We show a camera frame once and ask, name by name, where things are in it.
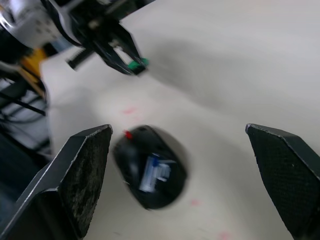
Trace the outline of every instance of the mouse label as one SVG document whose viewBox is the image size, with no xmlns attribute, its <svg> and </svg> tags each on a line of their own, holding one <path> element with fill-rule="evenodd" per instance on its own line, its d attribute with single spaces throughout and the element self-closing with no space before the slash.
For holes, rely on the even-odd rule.
<svg viewBox="0 0 320 240">
<path fill-rule="evenodd" d="M 157 154 L 148 157 L 139 190 L 146 193 L 155 191 L 157 180 L 166 182 L 169 179 L 171 168 L 169 164 L 174 164 L 172 160 L 162 160 Z"/>
</svg>

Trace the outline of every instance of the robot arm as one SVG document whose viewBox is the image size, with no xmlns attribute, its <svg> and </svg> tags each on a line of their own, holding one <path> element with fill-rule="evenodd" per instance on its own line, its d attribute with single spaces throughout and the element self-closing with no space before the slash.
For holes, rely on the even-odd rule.
<svg viewBox="0 0 320 240">
<path fill-rule="evenodd" d="M 12 63 L 62 35 L 84 48 L 69 61 L 72 68 L 96 52 L 108 66 L 133 74 L 114 50 L 117 47 L 145 66 L 131 34 L 119 23 L 137 10 L 135 0 L 8 0 L 8 6 L 10 12 L 0 13 L 0 51 L 7 51 L 0 57 L 3 62 Z"/>
</svg>

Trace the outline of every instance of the table surface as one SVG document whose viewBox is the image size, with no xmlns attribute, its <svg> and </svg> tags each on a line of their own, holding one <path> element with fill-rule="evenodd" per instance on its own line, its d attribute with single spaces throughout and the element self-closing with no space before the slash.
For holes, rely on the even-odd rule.
<svg viewBox="0 0 320 240">
<path fill-rule="evenodd" d="M 54 152 L 81 130 L 152 125 L 187 164 L 170 206 L 147 211 L 111 154 L 85 240 L 292 239 L 262 183 L 247 123 L 320 153 L 320 1 L 157 0 L 123 20 L 149 71 L 125 76 L 69 49 L 43 63 Z"/>
</svg>

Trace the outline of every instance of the wireless mouse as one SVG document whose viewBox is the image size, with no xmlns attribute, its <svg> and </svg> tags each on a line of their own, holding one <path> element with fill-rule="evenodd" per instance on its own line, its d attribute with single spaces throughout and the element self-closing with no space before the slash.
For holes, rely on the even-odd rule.
<svg viewBox="0 0 320 240">
<path fill-rule="evenodd" d="M 145 209 L 163 208 L 182 192 L 187 172 L 150 126 L 127 131 L 112 153 L 129 190 Z"/>
</svg>

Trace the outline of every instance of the computer mouse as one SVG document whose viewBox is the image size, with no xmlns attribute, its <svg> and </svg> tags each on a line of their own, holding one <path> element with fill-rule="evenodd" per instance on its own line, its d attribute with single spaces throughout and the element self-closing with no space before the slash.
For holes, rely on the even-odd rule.
<svg viewBox="0 0 320 240">
<path fill-rule="evenodd" d="M 186 169 L 152 127 L 126 131 L 112 153 L 124 182 L 145 209 L 163 208 L 183 191 Z"/>
</svg>

